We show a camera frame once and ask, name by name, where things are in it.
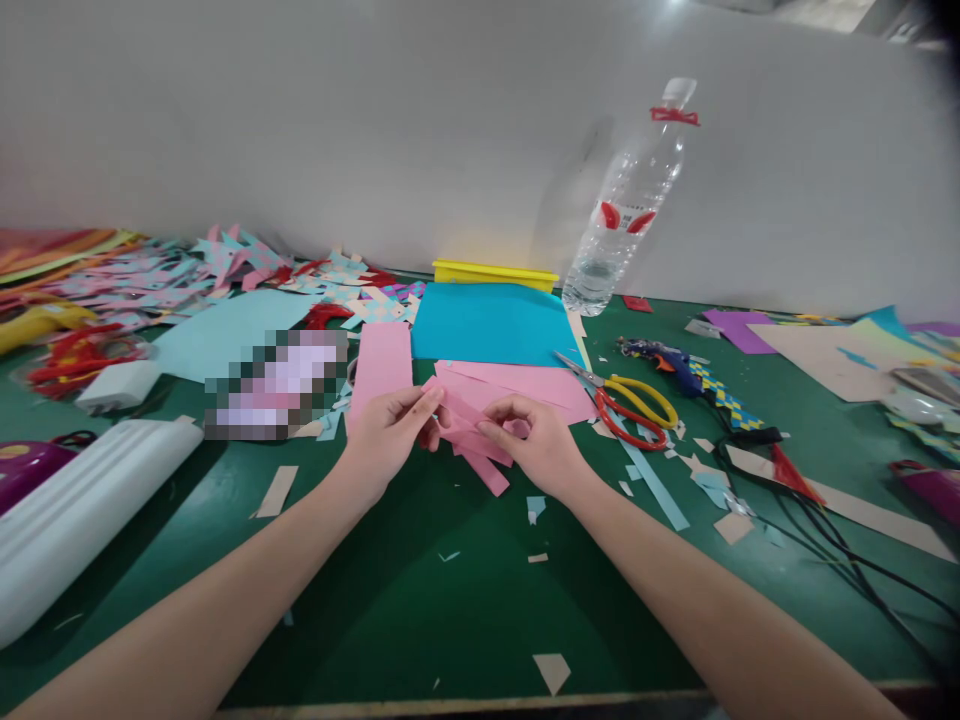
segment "scissor blade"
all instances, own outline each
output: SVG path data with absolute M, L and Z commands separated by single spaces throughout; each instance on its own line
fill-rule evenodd
M 576 375 L 578 375 L 579 377 L 582 377 L 584 380 L 586 380 L 586 381 L 587 381 L 588 383 L 590 383 L 591 385 L 593 385 L 593 386 L 595 386 L 595 387 L 603 387 L 603 379 L 602 379 L 602 378 L 597 377 L 596 375 L 594 375 L 592 372 L 590 372 L 590 371 L 587 370 L 586 368 L 580 367 L 580 366 L 577 365 L 573 360 L 571 360 L 570 358 L 568 358 L 566 355 L 562 355 L 561 353 L 558 353 L 556 350 L 553 351 L 553 354 L 556 355 L 558 358 L 560 358 L 560 360 L 563 362 L 563 364 L 566 365 L 566 366 L 567 366 L 568 368 L 570 368 L 571 370 L 573 370 L 573 372 L 574 372 Z

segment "yellow container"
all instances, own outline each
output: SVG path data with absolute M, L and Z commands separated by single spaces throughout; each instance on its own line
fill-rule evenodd
M 553 284 L 560 279 L 559 275 L 541 272 L 540 270 L 462 263 L 442 258 L 435 260 L 433 266 L 436 268 L 434 279 L 437 282 L 509 282 L 526 285 L 534 290 L 553 292 Z

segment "purple paper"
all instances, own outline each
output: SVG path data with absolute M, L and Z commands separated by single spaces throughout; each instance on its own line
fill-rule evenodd
M 907 325 L 910 332 L 936 332 L 947 337 L 960 337 L 960 323 L 918 323 Z
M 720 328 L 727 340 L 736 345 L 747 355 L 776 355 L 777 351 L 767 345 L 747 325 L 776 325 L 773 320 L 763 313 L 752 312 L 721 312 L 707 310 L 703 314 L 707 320 Z

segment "yellow scissors handle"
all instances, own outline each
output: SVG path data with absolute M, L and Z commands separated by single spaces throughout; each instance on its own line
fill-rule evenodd
M 662 417 L 657 415 L 650 407 L 640 399 L 640 396 L 634 393 L 632 390 L 627 389 L 627 385 L 630 387 L 637 388 L 642 390 L 647 395 L 650 395 L 654 400 L 660 403 L 667 413 L 667 419 L 664 420 Z M 605 388 L 610 388 L 616 390 L 617 392 L 625 395 L 627 399 L 637 406 L 637 409 L 643 413 L 650 420 L 655 422 L 657 425 L 663 428 L 671 430 L 677 426 L 677 411 L 674 409 L 673 405 L 670 404 L 670 401 L 667 400 L 663 395 L 661 395 L 657 390 L 650 387 L 646 383 L 642 383 L 639 380 L 633 380 L 632 378 L 620 377 L 619 375 L 612 375 L 610 378 L 604 382 L 603 386 Z

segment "purple object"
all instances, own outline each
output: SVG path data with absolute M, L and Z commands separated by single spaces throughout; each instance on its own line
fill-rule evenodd
M 0 515 L 76 456 L 53 443 L 0 443 Z
M 926 500 L 940 516 L 960 528 L 960 471 L 922 468 L 909 472 L 917 467 L 910 461 L 893 463 L 891 467 L 904 485 Z
M 763 313 L 753 312 L 721 312 L 707 310 L 703 316 L 713 325 L 720 328 L 727 340 L 736 345 L 747 355 L 776 355 L 777 351 L 770 347 L 747 325 L 776 325 L 773 320 Z
M 947 337 L 960 337 L 960 323 L 917 323 L 907 325 L 910 332 L 936 332 Z

